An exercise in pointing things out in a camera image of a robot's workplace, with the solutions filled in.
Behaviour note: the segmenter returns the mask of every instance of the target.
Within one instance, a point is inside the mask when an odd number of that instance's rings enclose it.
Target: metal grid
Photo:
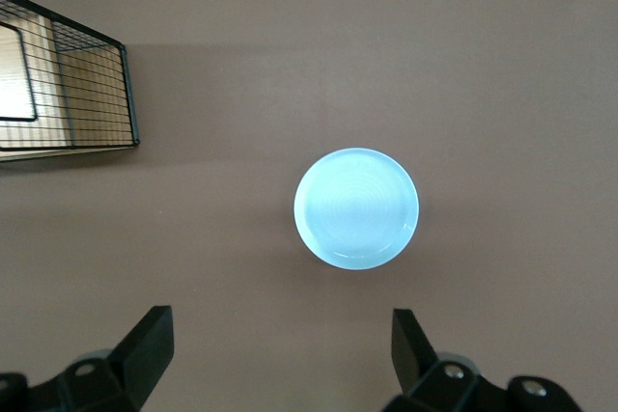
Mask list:
[[[119,42],[26,0],[0,0],[0,23],[19,33],[29,81],[23,86],[29,87],[36,115],[33,121],[7,121],[0,114],[0,151],[138,143]]]

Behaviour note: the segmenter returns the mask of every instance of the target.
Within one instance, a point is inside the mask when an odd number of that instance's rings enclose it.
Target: black frame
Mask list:
[[[47,19],[49,19],[52,22],[57,22],[60,24],[63,24],[69,28],[72,28],[78,32],[84,33],[88,36],[91,36],[95,39],[98,39],[100,41],[104,41],[106,43],[108,43],[109,45],[112,45],[114,47],[116,47],[120,53],[120,62],[121,62],[121,66],[122,66],[122,70],[123,70],[123,78],[124,78],[124,83],[125,83],[125,92],[126,92],[126,103],[127,103],[127,115],[128,115],[128,122],[130,124],[130,128],[131,128],[131,140],[132,143],[131,144],[116,144],[116,145],[79,145],[76,146],[74,143],[71,143],[70,145],[64,145],[64,146],[45,146],[45,147],[8,147],[8,148],[3,148],[0,147],[0,151],[94,151],[94,150],[101,150],[101,151],[106,151],[106,150],[114,150],[114,149],[126,149],[126,148],[131,148],[131,147],[136,147],[137,145],[139,145],[140,143],[140,139],[139,139],[139,132],[138,132],[138,128],[137,128],[137,121],[136,121],[136,117],[135,117],[135,107],[133,104],[133,93],[132,93],[132,89],[131,89],[131,85],[130,85],[130,79],[129,79],[129,73],[128,73],[128,64],[127,64],[127,56],[126,56],[126,48],[125,46],[120,42],[117,41],[113,38],[110,38],[109,36],[104,35],[103,33],[100,33],[99,31],[96,31],[92,28],[89,28],[88,26],[85,26],[81,23],[78,23],[77,21],[74,21],[70,18],[67,18],[66,16],[63,16],[61,14],[57,14],[56,12],[51,11],[50,9],[47,9],[35,2],[32,2],[30,0],[8,0],[9,2],[12,2],[14,4],[17,4],[19,7],[22,7],[24,9],[27,9],[31,12],[33,12],[34,14],[39,14]],[[14,27],[12,27],[11,25],[7,25],[8,27],[10,27],[11,29],[16,29]],[[31,93],[31,98],[32,98],[32,86],[30,83],[30,75],[27,74],[28,76],[28,85],[30,88],[30,93]],[[1,121],[18,121],[18,122],[33,122],[37,120],[37,108],[36,108],[36,104],[35,101],[33,99],[33,106],[35,109],[35,116],[36,118],[34,120],[24,120],[24,119],[3,119],[0,118]]]

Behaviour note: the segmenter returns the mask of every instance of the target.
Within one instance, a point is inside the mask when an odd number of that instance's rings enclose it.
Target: screw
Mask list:
[[[538,381],[524,380],[522,386],[525,392],[529,395],[540,397],[548,395],[548,390],[546,390],[544,386]]]
[[[444,367],[444,373],[446,373],[451,378],[462,379],[464,378],[464,371],[459,366],[455,364],[448,364]]]
[[[93,366],[92,364],[84,364],[77,368],[77,370],[75,371],[75,376],[87,375],[88,373],[91,373],[94,369],[95,366]]]

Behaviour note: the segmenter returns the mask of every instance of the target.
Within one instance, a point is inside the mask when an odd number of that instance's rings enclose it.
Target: black wire rack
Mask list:
[[[28,0],[0,0],[0,161],[137,144],[125,47]]]

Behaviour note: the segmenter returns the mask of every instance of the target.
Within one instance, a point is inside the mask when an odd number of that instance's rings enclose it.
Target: round object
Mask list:
[[[461,380],[462,378],[464,378],[464,371],[460,366],[456,366],[455,364],[448,364],[444,368],[444,373],[446,373],[446,375],[450,378],[456,380]]]
[[[93,371],[95,371],[95,366],[93,364],[82,364],[75,371],[75,376],[84,376]]]
[[[300,237],[321,260],[351,270],[395,258],[418,222],[418,195],[406,170],[379,151],[344,149],[318,160],[296,190]]]
[[[545,387],[538,381],[524,380],[522,384],[523,384],[523,389],[528,395],[540,396],[540,397],[548,395],[548,390],[546,390]]]

